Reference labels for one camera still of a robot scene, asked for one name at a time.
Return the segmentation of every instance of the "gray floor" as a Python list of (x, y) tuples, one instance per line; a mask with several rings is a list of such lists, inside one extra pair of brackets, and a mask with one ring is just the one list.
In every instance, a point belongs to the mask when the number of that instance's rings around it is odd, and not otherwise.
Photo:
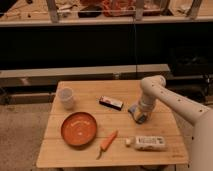
[[(36, 168), (36, 160), (50, 109), (51, 103), (0, 106), (0, 171), (42, 170)], [(175, 117), (189, 150), (192, 127), (182, 118), (176, 115)], [(140, 167), (65, 169), (71, 170), (142, 171), (143, 169)], [(165, 171), (174, 171), (174, 166), (167, 167)], [(178, 165), (177, 171), (188, 171), (188, 167)]]

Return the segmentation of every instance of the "white cup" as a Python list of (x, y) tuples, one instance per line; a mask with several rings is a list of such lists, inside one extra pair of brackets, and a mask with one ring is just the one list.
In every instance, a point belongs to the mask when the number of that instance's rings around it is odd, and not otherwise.
[(57, 91), (57, 96), (65, 109), (71, 109), (74, 105), (73, 90), (65, 87)]

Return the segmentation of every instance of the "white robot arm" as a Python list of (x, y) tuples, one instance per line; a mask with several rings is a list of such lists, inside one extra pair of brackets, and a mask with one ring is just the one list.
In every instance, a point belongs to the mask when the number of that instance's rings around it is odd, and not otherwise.
[(162, 101), (194, 126), (190, 171), (213, 171), (213, 109), (165, 88), (163, 76), (141, 80), (141, 112), (152, 112), (156, 99)]

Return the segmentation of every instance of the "orange plate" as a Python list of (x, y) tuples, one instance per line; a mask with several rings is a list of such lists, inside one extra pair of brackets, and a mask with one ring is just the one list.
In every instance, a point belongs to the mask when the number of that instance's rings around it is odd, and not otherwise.
[(91, 142), (95, 138), (96, 132), (96, 120), (86, 112), (71, 114), (61, 126), (62, 138), (73, 146), (81, 146)]

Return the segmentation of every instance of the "food package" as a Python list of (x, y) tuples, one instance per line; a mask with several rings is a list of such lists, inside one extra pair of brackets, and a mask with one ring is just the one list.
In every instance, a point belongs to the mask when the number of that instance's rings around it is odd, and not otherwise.
[(136, 0), (103, 0), (103, 14), (109, 16), (133, 15)]
[(80, 0), (83, 6), (98, 5), (101, 4), (102, 1), (103, 0)]

